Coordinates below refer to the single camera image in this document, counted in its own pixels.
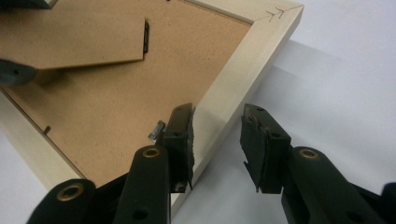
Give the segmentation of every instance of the hardboard backing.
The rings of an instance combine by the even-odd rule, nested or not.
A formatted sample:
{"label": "hardboard backing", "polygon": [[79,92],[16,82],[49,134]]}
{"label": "hardboard backing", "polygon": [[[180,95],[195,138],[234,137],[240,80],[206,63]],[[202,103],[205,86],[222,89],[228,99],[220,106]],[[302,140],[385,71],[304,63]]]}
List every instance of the hardboard backing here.
{"label": "hardboard backing", "polygon": [[141,61],[144,31],[143,15],[9,8],[0,10],[0,59],[36,69]]}
{"label": "hardboard backing", "polygon": [[200,102],[249,29],[176,0],[69,0],[57,9],[129,12],[150,24],[143,62],[43,71],[25,86],[3,87],[41,130],[51,127],[49,139],[97,186],[128,172],[175,106]]}

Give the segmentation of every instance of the white surface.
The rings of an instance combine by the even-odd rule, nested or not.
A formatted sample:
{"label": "white surface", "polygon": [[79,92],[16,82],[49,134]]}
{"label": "white surface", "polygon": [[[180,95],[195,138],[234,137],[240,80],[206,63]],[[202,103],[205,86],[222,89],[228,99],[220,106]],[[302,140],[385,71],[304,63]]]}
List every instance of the white surface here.
{"label": "white surface", "polygon": [[[396,4],[299,2],[305,4],[302,21],[249,102],[267,109],[294,146],[321,150],[349,181],[379,193],[385,183],[396,181]],[[239,134],[238,122],[174,224],[287,223],[279,196],[255,192]],[[15,165],[15,153],[1,147],[1,158],[8,165],[3,168],[1,162],[0,220],[21,223],[24,219],[6,218],[28,217],[23,207],[40,201],[42,187],[28,177],[19,182],[16,175],[33,175]]]}

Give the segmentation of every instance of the wooden picture frame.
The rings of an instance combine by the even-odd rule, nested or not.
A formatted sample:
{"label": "wooden picture frame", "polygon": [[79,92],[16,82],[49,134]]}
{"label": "wooden picture frame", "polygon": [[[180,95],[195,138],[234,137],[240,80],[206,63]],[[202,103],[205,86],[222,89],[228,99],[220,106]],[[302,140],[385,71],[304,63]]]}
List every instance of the wooden picture frame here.
{"label": "wooden picture frame", "polygon": [[[244,102],[297,27],[304,6],[291,1],[190,0],[193,4],[251,24],[247,35],[206,92],[194,114],[194,179],[242,115]],[[0,93],[0,132],[20,153],[46,189],[82,174],[17,106]],[[172,212],[186,194],[172,195]]]}

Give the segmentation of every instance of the brass rivet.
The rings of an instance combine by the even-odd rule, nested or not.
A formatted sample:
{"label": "brass rivet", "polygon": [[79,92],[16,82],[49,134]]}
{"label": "brass rivet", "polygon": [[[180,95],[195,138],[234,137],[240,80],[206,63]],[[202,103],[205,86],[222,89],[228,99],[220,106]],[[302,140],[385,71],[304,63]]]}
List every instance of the brass rivet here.
{"label": "brass rivet", "polygon": [[71,184],[58,192],[57,199],[61,202],[67,202],[77,198],[82,191],[84,191],[84,186],[80,183]]}
{"label": "brass rivet", "polygon": [[156,148],[156,147],[148,148],[143,152],[143,156],[145,156],[146,158],[154,158],[154,157],[159,156],[160,154],[161,154],[161,151],[158,150],[158,148]]}
{"label": "brass rivet", "polygon": [[319,154],[317,152],[307,148],[301,149],[300,155],[310,160],[315,160],[319,158]]}

